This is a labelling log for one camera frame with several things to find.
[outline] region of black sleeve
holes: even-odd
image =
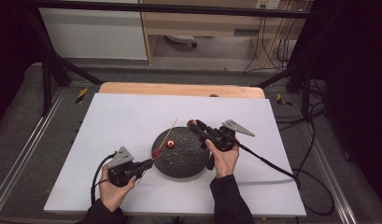
[[[240,195],[234,175],[214,178],[210,184],[214,197],[214,223],[254,224],[251,212]]]
[[[124,221],[125,216],[120,208],[111,213],[99,199],[89,208],[86,216],[76,224],[121,224]]]

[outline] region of person's left hand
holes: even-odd
[[[103,166],[100,181],[108,178],[108,165],[105,164]],[[129,183],[123,188],[116,187],[109,180],[99,184],[100,200],[109,211],[115,212],[115,210],[117,210],[127,193],[134,188],[135,178],[136,176],[133,176],[129,180]]]

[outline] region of white table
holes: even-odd
[[[177,127],[186,126],[189,119],[199,119],[218,128],[223,121],[233,119],[256,134],[238,133],[243,145],[290,172],[268,100],[97,93],[44,210],[86,212],[91,205],[92,178],[101,160],[121,146],[133,154],[134,161],[150,158],[156,137],[177,117]],[[214,175],[214,171],[204,169],[194,177],[174,179],[152,167],[120,208],[129,216],[211,215],[214,201],[208,185]],[[305,216],[295,182],[244,150],[234,175],[254,217]]]

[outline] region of dark spherical object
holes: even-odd
[[[151,154],[162,143],[168,131],[156,138]],[[159,171],[173,178],[188,178],[205,169],[210,152],[200,148],[201,143],[196,134],[187,127],[175,127],[167,138],[175,143],[176,148],[162,148],[161,156],[154,161]]]
[[[167,147],[168,149],[173,149],[175,145],[176,145],[176,144],[174,143],[173,140],[168,140],[168,141],[167,141],[167,144],[166,144],[166,147]]]

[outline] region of hand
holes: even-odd
[[[100,181],[108,178],[108,165],[105,164]],[[117,210],[127,193],[134,188],[135,178],[136,176],[133,176],[123,188],[116,187],[109,180],[99,184],[101,202],[109,211],[115,212]]]
[[[219,151],[208,139],[205,140],[205,144],[214,155],[214,164],[217,171],[217,178],[222,178],[226,175],[232,175],[237,162],[237,158],[239,158],[239,146],[234,143],[231,150],[222,152]]]

